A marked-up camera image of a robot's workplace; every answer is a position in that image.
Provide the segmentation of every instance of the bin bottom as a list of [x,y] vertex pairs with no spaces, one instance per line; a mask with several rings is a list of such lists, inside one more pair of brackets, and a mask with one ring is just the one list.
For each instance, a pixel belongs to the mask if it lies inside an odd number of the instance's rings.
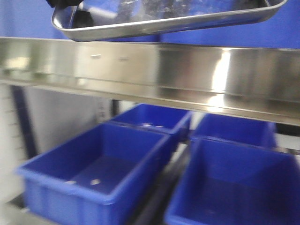
[[186,193],[178,215],[208,225],[286,225],[289,207],[286,196],[205,177],[199,189]]
[[109,194],[135,165],[124,159],[101,156],[68,182]]

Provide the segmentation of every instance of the white wall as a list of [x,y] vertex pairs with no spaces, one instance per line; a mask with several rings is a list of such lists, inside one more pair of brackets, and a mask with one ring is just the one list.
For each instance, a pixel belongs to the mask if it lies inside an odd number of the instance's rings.
[[[45,152],[109,118],[110,100],[25,88],[27,109],[38,152]],[[104,115],[99,105],[105,108]]]
[[24,161],[22,136],[19,136],[15,107],[10,90],[0,84],[0,225],[9,221],[3,215],[3,204],[22,192],[21,179],[14,174],[15,168]]

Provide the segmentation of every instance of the shelf rack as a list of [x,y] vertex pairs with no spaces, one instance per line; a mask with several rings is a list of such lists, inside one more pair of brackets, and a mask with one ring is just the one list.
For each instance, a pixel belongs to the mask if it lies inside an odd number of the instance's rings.
[[300,50],[0,38],[0,83],[300,126]]

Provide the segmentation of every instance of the metal tray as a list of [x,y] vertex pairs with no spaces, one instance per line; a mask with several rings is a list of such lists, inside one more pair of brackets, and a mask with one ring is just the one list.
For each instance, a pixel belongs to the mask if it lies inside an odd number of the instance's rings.
[[84,0],[59,3],[55,28],[75,41],[95,41],[195,30],[272,17],[287,0]]

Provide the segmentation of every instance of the blue plastic bin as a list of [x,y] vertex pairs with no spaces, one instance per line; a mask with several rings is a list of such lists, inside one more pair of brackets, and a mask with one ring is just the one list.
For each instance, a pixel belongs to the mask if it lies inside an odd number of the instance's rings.
[[292,155],[204,140],[175,192],[168,225],[299,225],[300,170]]
[[165,151],[165,164],[171,158],[179,142],[185,141],[189,133],[192,112],[163,106],[138,104],[132,109],[117,115],[110,122],[138,129],[169,134],[173,147]]
[[206,114],[191,133],[190,141],[193,145],[208,138],[270,149],[276,147],[275,132],[276,124],[273,122]]
[[101,124],[18,168],[25,203],[62,225],[123,225],[168,148],[168,135]]

